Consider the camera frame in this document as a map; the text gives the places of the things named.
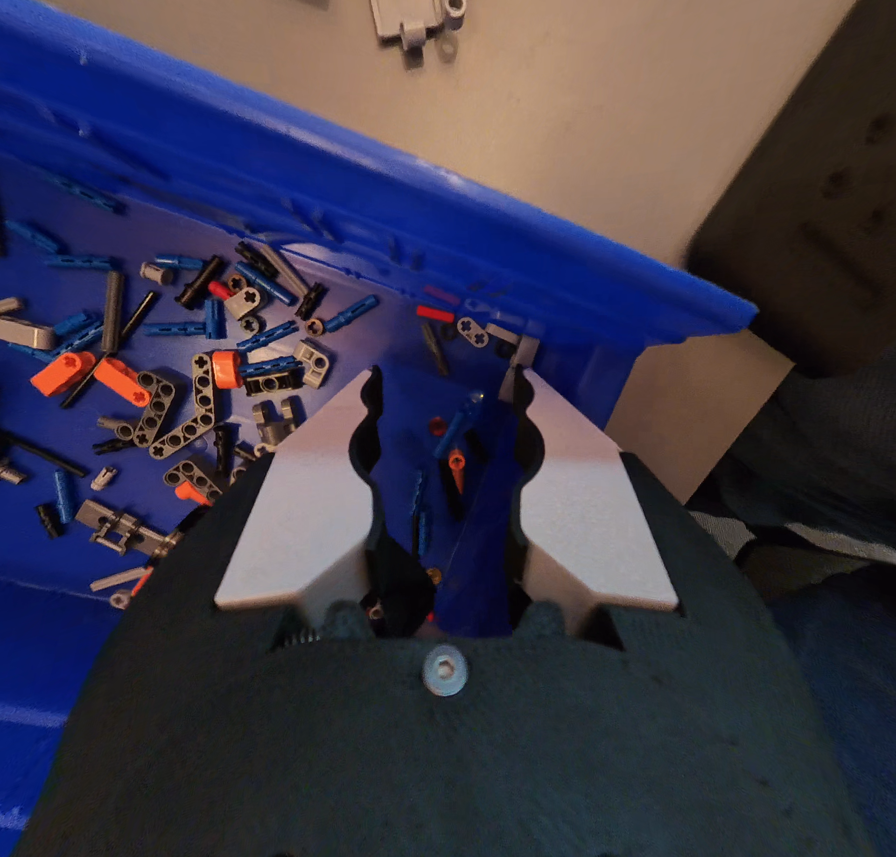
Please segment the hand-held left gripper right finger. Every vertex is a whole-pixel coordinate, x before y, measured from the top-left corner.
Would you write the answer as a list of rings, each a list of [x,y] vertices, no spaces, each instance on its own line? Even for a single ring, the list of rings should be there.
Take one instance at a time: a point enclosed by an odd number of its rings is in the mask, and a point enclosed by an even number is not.
[[[520,478],[505,570],[514,592],[550,604],[569,635],[598,611],[672,612],[678,594],[616,443],[532,369],[513,373]]]

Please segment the pile of small toy parts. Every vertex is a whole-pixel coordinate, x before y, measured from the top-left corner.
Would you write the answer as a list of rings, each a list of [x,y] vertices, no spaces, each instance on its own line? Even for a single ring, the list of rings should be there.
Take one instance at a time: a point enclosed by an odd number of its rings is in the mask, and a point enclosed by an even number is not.
[[[338,285],[306,321],[249,236],[2,161],[2,581],[91,597],[151,563],[180,507],[211,504],[251,459],[364,367],[404,365],[444,407],[501,377],[518,337],[442,299]]]

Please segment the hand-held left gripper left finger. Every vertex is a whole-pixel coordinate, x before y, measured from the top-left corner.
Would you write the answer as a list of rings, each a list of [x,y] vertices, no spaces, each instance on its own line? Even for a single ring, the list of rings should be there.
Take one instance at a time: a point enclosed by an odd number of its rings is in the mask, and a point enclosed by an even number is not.
[[[215,594],[219,609],[286,605],[321,627],[330,605],[370,590],[383,382],[379,367],[362,371],[278,446]]]

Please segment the blue plastic bin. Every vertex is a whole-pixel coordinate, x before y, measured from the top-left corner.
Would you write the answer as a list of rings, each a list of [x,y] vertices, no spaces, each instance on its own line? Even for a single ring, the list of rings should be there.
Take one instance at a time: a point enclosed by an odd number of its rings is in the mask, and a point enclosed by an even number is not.
[[[542,377],[609,420],[635,359],[655,345],[736,333],[756,308],[632,249],[244,89],[37,0],[2,0],[2,161],[47,169],[231,236],[284,247],[324,297],[338,285],[442,299],[541,340]],[[446,571],[434,616],[475,640],[510,631],[486,509],[517,471],[501,377],[467,389],[429,442],[400,411],[440,408],[404,365],[384,371],[389,531],[409,548],[422,497],[425,560]],[[2,855],[13,853],[75,695],[124,611],[2,581]]]

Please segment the dark blue cloth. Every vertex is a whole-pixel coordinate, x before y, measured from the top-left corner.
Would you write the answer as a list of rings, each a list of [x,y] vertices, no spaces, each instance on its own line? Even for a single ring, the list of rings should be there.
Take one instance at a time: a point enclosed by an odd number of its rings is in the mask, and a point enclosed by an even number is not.
[[[792,371],[687,503],[761,593],[879,855],[895,850],[894,348]]]

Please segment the light grey toy panel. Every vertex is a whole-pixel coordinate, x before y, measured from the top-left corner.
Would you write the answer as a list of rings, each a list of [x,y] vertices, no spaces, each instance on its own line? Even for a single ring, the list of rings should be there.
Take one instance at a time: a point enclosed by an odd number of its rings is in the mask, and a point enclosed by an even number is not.
[[[443,30],[463,26],[467,0],[369,0],[377,39],[398,43],[409,52],[421,49]]]

